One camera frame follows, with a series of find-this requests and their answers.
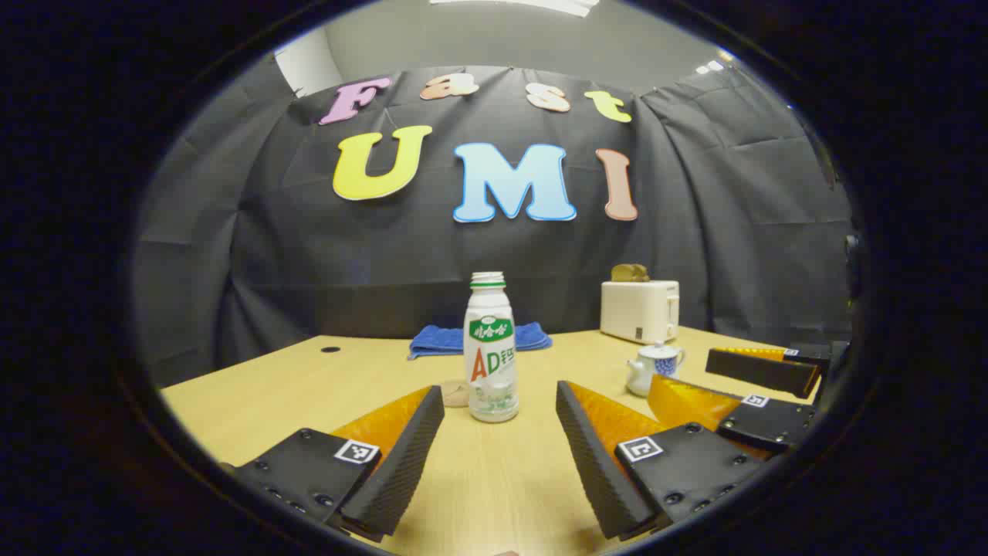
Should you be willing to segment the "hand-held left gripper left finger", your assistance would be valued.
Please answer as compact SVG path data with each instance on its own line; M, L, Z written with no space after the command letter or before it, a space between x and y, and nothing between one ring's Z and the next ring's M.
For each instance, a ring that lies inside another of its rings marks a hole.
M380 542L398 528L445 417L430 385L332 432L301 427L227 471L321 527Z

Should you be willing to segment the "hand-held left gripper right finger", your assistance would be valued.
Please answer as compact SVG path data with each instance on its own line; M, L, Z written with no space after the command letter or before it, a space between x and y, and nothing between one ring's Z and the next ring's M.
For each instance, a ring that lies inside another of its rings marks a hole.
M695 420L663 425L570 381L555 412L605 538L629 538L705 513L768 459Z

